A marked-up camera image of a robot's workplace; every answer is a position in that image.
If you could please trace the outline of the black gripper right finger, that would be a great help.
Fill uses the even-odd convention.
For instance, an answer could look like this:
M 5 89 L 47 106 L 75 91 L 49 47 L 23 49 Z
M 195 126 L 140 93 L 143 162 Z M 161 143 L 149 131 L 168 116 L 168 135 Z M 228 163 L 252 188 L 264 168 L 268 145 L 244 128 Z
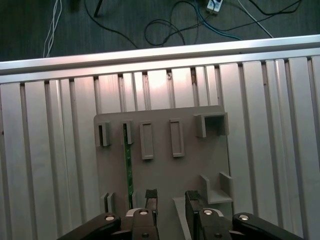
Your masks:
M 301 240 L 271 222 L 241 212 L 228 220 L 220 210 L 204 207 L 196 190 L 185 192 L 185 216 L 193 240 Z

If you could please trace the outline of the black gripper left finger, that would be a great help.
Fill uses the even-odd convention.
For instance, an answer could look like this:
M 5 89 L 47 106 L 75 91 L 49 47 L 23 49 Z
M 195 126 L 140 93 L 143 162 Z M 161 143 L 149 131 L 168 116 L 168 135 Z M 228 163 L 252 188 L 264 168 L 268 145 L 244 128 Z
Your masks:
M 130 209 L 123 218 L 102 213 L 64 234 L 60 240 L 157 240 L 158 191 L 147 189 L 145 207 Z

